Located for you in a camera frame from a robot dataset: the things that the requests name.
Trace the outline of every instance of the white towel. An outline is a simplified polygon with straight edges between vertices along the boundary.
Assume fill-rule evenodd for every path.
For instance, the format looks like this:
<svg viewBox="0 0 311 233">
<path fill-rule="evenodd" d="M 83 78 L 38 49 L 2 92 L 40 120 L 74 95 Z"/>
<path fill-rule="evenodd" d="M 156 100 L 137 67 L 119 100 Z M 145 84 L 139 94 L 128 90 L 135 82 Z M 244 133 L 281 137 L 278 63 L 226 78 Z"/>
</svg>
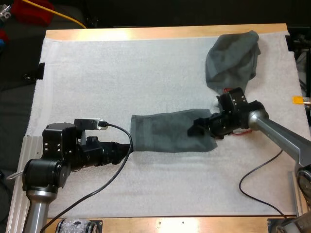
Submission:
<svg viewBox="0 0 311 233">
<path fill-rule="evenodd" d="M 259 35 L 257 75 L 246 88 L 249 102 L 263 103 L 270 119 L 309 137 L 294 55 L 285 34 Z M 45 39 L 28 135 L 47 124 L 79 117 L 102 117 L 130 130 L 131 115 L 203 108 L 215 112 L 216 92 L 206 86 L 205 60 L 217 37 L 72 42 Z M 114 129 L 87 132 L 101 141 L 127 143 Z M 272 208 L 239 192 L 241 177 L 279 152 L 261 132 L 226 136 L 208 153 L 133 153 L 119 177 L 104 191 L 83 201 L 65 217 L 272 215 Z M 49 217 L 103 185 L 118 166 L 71 173 L 51 204 Z M 250 175 L 243 189 L 294 214 L 289 172 L 293 160 L 283 153 Z"/>
</svg>

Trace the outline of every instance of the red wire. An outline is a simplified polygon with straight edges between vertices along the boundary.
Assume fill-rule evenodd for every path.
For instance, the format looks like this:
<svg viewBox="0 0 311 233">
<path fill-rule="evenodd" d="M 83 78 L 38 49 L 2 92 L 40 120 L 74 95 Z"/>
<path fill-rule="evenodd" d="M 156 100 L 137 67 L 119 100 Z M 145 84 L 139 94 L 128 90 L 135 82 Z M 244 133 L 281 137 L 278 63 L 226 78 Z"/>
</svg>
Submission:
<svg viewBox="0 0 311 233">
<path fill-rule="evenodd" d="M 245 132 L 242 132 L 242 133 L 232 133 L 234 136 L 242 136 L 244 134 L 247 134 L 247 133 L 251 133 L 252 130 L 248 130 L 248 131 L 245 131 Z"/>
</svg>

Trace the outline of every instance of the table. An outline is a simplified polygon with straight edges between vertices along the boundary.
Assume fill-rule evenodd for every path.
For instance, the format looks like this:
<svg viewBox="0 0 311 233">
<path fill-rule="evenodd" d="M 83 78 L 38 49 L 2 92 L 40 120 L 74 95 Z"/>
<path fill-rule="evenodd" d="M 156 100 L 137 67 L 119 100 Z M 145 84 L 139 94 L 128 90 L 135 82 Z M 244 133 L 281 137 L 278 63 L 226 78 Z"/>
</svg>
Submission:
<svg viewBox="0 0 311 233">
<path fill-rule="evenodd" d="M 286 24 L 248 24 L 163 28 L 119 28 L 88 30 L 53 30 L 46 32 L 46 38 L 75 41 L 117 41 L 134 39 L 176 38 L 217 36 L 230 33 L 257 33 L 287 31 Z M 268 216 L 227 217 L 135 217 L 99 218 L 103 220 L 105 233 L 266 233 Z M 53 233 L 56 221 L 46 232 Z"/>
</svg>

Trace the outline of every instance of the gray towel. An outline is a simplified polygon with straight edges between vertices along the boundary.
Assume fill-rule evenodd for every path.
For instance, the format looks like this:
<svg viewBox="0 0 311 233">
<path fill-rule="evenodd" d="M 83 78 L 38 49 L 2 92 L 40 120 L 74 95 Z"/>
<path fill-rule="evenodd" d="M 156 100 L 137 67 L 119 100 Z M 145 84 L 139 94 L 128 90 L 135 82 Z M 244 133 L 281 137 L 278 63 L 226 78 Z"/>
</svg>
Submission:
<svg viewBox="0 0 311 233">
<path fill-rule="evenodd" d="M 256 75 L 258 39 L 254 31 L 219 36 L 206 58 L 207 86 L 219 94 L 225 88 L 241 87 L 245 91 Z"/>
<path fill-rule="evenodd" d="M 132 115 L 131 136 L 134 151 L 187 152 L 211 151 L 217 147 L 207 133 L 188 137 L 187 130 L 197 118 L 210 117 L 208 109 L 190 109 L 149 116 Z"/>
</svg>

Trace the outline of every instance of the red object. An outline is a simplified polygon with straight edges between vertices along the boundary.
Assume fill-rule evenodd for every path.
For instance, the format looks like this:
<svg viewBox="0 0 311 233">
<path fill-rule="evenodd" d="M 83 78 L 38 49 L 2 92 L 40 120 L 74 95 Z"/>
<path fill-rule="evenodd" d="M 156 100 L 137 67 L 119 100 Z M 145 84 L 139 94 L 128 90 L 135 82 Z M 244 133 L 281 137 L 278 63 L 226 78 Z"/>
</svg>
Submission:
<svg viewBox="0 0 311 233">
<path fill-rule="evenodd" d="M 247 131 L 244 131 L 244 132 L 242 132 L 242 133 L 232 133 L 234 136 L 242 136 L 242 135 L 244 135 L 244 134 L 247 134 L 247 133 L 251 133 L 252 132 L 252 130 L 247 130 Z"/>
<path fill-rule="evenodd" d="M 9 41 L 8 36 L 5 34 L 3 30 L 0 30 L 0 39 L 2 39 L 5 43 L 8 43 Z"/>
<path fill-rule="evenodd" d="M 228 91 L 231 91 L 231 90 L 232 90 L 232 88 L 225 88 L 225 89 L 223 89 L 223 92 L 227 93 Z"/>
<path fill-rule="evenodd" d="M 30 0 L 40 6 L 44 6 L 54 10 L 54 6 L 47 0 Z M 22 23 L 36 24 L 40 26 L 48 26 L 53 18 L 53 13 L 32 6 L 23 0 L 14 0 L 11 8 L 11 13 L 15 18 Z"/>
</svg>

